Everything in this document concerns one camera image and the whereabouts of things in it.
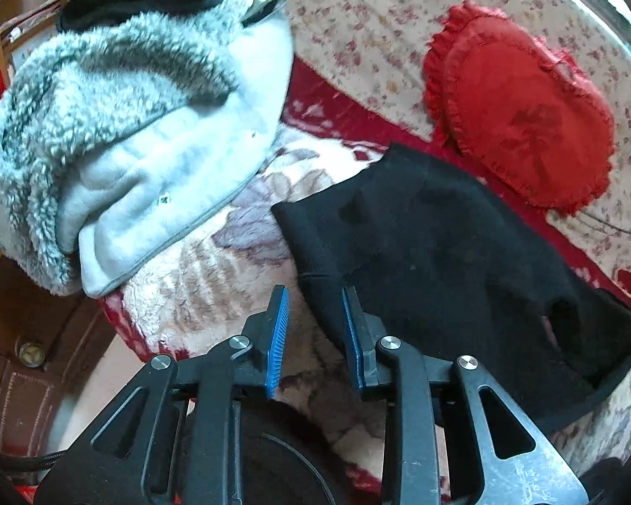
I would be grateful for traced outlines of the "red heart-shaped pillow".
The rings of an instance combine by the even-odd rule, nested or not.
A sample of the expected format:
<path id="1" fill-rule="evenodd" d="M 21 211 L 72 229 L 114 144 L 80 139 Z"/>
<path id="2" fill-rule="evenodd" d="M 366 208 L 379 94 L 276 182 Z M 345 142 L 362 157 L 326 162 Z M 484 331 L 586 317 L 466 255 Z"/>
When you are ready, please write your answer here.
<path id="1" fill-rule="evenodd" d="M 434 141 L 475 159 L 528 204 L 572 214 L 607 191 L 615 121 L 567 51 L 466 0 L 449 9 L 423 73 Z"/>

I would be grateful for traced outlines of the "light blue fleece jacket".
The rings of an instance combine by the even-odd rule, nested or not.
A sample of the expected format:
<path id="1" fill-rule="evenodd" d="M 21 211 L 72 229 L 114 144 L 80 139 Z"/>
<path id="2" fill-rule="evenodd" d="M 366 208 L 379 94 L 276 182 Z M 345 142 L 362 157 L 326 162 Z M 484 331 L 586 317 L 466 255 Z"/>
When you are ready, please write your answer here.
<path id="1" fill-rule="evenodd" d="M 276 144 L 286 2 L 98 7 L 37 47 L 0 100 L 0 252 L 99 298 L 219 212 Z"/>

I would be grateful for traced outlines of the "brown wooden cabinet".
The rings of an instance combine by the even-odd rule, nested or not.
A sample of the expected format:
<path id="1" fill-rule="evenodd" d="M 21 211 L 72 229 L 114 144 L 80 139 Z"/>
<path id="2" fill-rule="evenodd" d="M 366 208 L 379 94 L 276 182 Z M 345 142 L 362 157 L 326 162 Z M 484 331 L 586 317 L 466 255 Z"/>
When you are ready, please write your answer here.
<path id="1" fill-rule="evenodd" d="M 98 301 L 55 296 L 0 260 L 0 454 L 45 454 L 64 400 L 115 336 Z"/>

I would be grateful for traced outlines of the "floral beige quilt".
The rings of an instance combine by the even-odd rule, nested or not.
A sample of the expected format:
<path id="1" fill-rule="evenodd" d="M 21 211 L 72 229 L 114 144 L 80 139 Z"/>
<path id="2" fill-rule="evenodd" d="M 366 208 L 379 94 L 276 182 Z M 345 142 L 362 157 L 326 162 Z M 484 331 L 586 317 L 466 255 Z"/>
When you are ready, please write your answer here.
<path id="1" fill-rule="evenodd" d="M 298 57 L 339 90 L 430 138 L 422 98 L 427 46 L 465 0 L 288 0 Z M 567 50 L 607 98 L 615 157 L 607 194 L 548 222 L 631 295 L 631 52 L 578 0 L 471 0 L 499 8 L 548 46 Z"/>

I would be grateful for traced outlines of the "black garment on jacket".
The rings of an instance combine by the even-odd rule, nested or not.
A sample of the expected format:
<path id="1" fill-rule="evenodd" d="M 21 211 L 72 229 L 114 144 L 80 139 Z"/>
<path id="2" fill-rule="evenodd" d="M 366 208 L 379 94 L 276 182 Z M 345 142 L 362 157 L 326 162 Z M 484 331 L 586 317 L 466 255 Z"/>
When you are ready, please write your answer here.
<path id="1" fill-rule="evenodd" d="M 69 0 L 60 11 L 59 32 L 82 33 L 98 26 L 117 26 L 145 13 L 189 16 L 214 8 L 222 0 Z"/>

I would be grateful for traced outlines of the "red and cream plush blanket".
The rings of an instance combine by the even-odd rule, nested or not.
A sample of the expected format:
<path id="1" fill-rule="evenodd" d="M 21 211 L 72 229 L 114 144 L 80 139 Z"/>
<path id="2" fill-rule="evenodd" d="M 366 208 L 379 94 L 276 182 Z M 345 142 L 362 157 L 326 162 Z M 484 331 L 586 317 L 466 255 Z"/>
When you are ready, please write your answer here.
<path id="1" fill-rule="evenodd" d="M 591 209 L 559 220 L 503 198 L 561 252 L 587 282 L 631 301 L 631 66 L 596 80 L 615 118 L 615 174 Z M 455 161 L 432 141 L 418 88 L 357 101 L 358 80 L 327 81 L 304 63 L 292 84 L 273 161 L 220 213 L 173 244 L 102 300 L 119 336 L 142 360 L 187 358 L 236 333 L 274 285 L 294 286 L 296 270 L 271 209 L 352 177 L 397 141 Z M 382 409 L 354 398 L 341 355 L 326 340 L 301 296 L 293 299 L 285 378 L 278 397 L 309 417 L 344 460 L 354 487 L 381 487 Z"/>

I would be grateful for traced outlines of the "black pants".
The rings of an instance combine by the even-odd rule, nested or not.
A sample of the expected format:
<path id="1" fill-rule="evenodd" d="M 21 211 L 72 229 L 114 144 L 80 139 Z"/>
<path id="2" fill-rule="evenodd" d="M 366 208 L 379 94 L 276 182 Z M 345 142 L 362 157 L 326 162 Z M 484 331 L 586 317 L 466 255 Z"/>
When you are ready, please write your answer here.
<path id="1" fill-rule="evenodd" d="M 422 354 L 479 359 L 549 433 L 625 373 L 631 309 L 458 167 L 393 145 L 353 178 L 272 212 L 303 298 L 336 347 L 349 286 Z"/>

